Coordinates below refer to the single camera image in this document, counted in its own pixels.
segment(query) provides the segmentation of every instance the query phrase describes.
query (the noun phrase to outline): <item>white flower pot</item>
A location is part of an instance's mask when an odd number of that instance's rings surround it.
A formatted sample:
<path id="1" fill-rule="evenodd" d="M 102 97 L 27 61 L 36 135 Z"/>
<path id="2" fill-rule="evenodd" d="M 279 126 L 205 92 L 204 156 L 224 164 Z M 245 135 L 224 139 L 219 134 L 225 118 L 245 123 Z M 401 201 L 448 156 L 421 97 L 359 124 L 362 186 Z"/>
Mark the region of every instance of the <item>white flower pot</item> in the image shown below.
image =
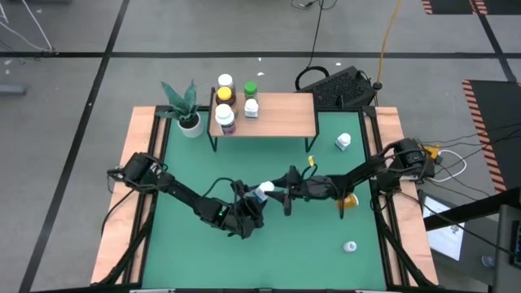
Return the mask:
<path id="1" fill-rule="evenodd" d="M 185 134 L 187 138 L 197 138 L 199 135 L 203 133 L 204 125 L 203 120 L 201 119 L 201 115 L 197 113 L 197 116 L 199 117 L 199 121 L 197 122 L 197 125 L 195 125 L 192 128 L 186 129 L 181 126 L 181 123 L 179 121 L 177 122 L 177 126 L 181 129 L 182 133 Z"/>

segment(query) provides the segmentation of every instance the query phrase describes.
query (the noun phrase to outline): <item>potted plant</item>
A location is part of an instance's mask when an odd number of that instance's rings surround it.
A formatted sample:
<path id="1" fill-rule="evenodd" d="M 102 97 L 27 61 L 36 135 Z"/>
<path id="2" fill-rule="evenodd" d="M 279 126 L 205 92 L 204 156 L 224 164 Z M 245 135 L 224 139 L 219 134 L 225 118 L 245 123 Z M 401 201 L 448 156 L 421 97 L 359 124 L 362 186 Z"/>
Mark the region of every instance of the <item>potted plant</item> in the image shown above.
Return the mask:
<path id="1" fill-rule="evenodd" d="M 190 83 L 186 89 L 185 97 L 182 98 L 165 82 L 161 82 L 163 91 L 169 99 L 170 110 L 166 112 L 157 112 L 159 117 L 177 120 L 177 125 L 188 138 L 197 138 L 203 133 L 203 121 L 197 112 L 198 105 L 195 105 L 197 99 L 194 81 Z"/>

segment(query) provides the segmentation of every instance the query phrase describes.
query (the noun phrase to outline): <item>green leaves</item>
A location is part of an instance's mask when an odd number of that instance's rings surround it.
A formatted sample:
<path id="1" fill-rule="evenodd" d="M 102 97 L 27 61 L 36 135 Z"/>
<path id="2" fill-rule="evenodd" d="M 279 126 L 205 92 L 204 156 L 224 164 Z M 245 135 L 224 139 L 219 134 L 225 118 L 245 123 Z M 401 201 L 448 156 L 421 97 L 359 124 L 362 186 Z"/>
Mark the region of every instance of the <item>green leaves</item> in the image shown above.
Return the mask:
<path id="1" fill-rule="evenodd" d="M 193 115 L 195 115 L 198 106 L 195 105 L 197 100 L 197 92 L 194 85 L 194 80 L 192 80 L 190 85 L 188 85 L 184 98 L 176 93 L 176 91 L 173 90 L 173 88 L 166 82 L 162 81 L 161 87 L 163 88 L 163 91 L 169 100 L 169 104 L 172 107 L 172 110 L 168 112 L 157 112 L 157 116 L 181 121 L 189 120 Z"/>

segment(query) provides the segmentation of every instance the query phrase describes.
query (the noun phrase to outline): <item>green cap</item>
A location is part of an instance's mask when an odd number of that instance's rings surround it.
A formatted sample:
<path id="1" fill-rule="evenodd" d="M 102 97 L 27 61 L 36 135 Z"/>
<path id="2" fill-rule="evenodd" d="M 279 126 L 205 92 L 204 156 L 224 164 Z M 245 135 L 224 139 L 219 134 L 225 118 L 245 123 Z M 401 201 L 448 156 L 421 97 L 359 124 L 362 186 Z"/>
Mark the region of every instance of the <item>green cap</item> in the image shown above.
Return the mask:
<path id="1" fill-rule="evenodd" d="M 257 84 L 255 82 L 247 82 L 244 85 L 244 93 L 245 94 L 256 94 L 257 93 Z"/>

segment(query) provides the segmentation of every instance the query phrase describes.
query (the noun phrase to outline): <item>gray floor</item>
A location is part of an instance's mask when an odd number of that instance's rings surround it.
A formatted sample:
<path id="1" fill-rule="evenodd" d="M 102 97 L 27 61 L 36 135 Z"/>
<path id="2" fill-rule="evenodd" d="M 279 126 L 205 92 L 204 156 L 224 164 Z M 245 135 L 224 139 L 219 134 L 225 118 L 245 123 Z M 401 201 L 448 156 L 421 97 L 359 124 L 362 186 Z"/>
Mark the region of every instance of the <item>gray floor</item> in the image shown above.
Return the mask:
<path id="1" fill-rule="evenodd" d="M 44 46 L 37 28 L 20 4 L 4 4 L 9 25 L 31 42 Z M 289 0 L 131 0 L 114 51 L 309 51 L 317 8 L 299 11 Z M 35 16 L 53 47 L 62 52 L 103 52 L 121 0 L 73 0 L 71 5 L 32 4 Z M 378 52 L 394 2 L 340 0 L 325 11 L 317 50 Z M 505 52 L 521 52 L 521 16 L 489 16 Z M 0 40 L 17 51 L 33 51 L 0 28 Z M 485 52 L 493 49 L 476 15 L 427 15 L 420 0 L 404 0 L 392 30 L 390 52 Z M 0 284 L 2 292 L 20 287 L 29 257 L 68 155 L 100 59 L 2 59 L 0 82 L 31 86 L 25 97 L 0 99 Z M 119 162 L 131 110 L 139 105 L 166 103 L 160 81 L 184 90 L 192 78 L 198 98 L 208 104 L 209 88 L 228 72 L 237 84 L 258 81 L 263 91 L 293 91 L 293 81 L 308 59 L 110 59 L 85 136 L 68 181 L 33 290 L 87 286 L 99 244 L 101 221 L 110 199 L 104 172 Z M 330 72 L 350 65 L 370 77 L 377 59 L 316 58 L 313 64 Z M 521 77 L 521 60 L 509 60 Z M 309 74 L 302 83 L 320 78 Z M 386 59 L 380 103 L 398 107 L 406 136 L 444 140 L 475 133 L 462 92 L 462 79 L 505 81 L 496 59 Z M 466 142 L 478 143 L 476 138 Z M 477 146 L 450 149 L 461 155 Z M 468 185 L 493 194 L 482 154 L 467 160 L 459 177 Z M 484 195 L 455 181 L 443 186 L 477 199 Z M 429 183 L 430 193 L 467 203 Z M 454 289 L 480 290 L 484 285 L 437 265 L 440 282 Z"/>

